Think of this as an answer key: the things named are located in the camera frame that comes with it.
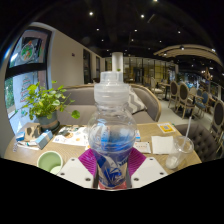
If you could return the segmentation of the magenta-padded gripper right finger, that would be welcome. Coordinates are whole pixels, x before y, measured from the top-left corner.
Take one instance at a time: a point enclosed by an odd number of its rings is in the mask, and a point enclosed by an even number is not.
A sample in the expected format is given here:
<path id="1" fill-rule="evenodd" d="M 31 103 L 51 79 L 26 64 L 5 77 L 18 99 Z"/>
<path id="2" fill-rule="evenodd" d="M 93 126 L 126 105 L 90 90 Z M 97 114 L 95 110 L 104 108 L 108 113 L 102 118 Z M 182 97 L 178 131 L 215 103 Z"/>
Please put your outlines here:
<path id="1" fill-rule="evenodd" d="M 154 157 L 146 157 L 133 148 L 127 163 L 128 188 L 140 188 L 167 176 L 167 172 Z"/>

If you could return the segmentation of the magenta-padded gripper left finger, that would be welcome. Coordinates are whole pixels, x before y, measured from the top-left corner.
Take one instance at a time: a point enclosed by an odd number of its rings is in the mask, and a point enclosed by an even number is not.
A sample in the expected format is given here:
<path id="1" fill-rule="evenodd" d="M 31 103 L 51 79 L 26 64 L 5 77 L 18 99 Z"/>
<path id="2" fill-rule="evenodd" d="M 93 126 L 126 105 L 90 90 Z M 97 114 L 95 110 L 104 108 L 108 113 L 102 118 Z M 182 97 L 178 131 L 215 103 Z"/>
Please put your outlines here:
<path id="1" fill-rule="evenodd" d="M 78 158 L 70 158 L 58 176 L 84 188 L 97 188 L 97 161 L 92 150 L 88 149 Z"/>

